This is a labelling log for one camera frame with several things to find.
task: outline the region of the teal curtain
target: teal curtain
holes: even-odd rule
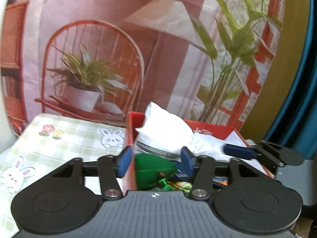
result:
[[[264,139],[295,149],[306,159],[317,150],[317,8],[310,14],[302,53],[291,89]]]

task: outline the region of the yellow surface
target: yellow surface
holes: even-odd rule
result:
[[[240,133],[245,139],[261,140],[291,88],[304,47],[310,0],[286,0],[276,56],[260,96]]]

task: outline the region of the black circular disc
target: black circular disc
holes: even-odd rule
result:
[[[91,190],[58,179],[49,186],[27,187],[14,197],[11,213],[20,229],[36,234],[63,233],[83,225],[96,213],[98,200]]]
[[[304,162],[303,156],[296,150],[283,148],[287,151],[280,154],[280,159],[286,165],[299,166]]]
[[[273,234],[291,228],[302,200],[297,192],[266,178],[241,178],[219,191],[214,209],[229,226],[245,233]]]

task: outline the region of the white flower pot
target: white flower pot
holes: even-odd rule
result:
[[[72,86],[68,86],[64,92],[64,97],[68,99],[70,105],[86,112],[93,110],[99,95],[99,92],[78,89]]]

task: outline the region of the red paper box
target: red paper box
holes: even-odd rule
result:
[[[143,125],[144,113],[139,112],[129,112],[127,117],[126,135],[125,135],[125,146],[133,147],[134,140],[137,137],[137,131],[135,128],[139,128]],[[240,139],[249,146],[240,133],[233,127],[215,125],[209,123],[202,123],[196,121],[184,120],[193,131],[199,131],[204,134],[212,134],[218,139],[226,139],[228,135],[234,131],[240,137]],[[123,178],[123,183],[121,185],[123,193],[127,190],[136,190],[135,175],[134,175],[134,160]]]

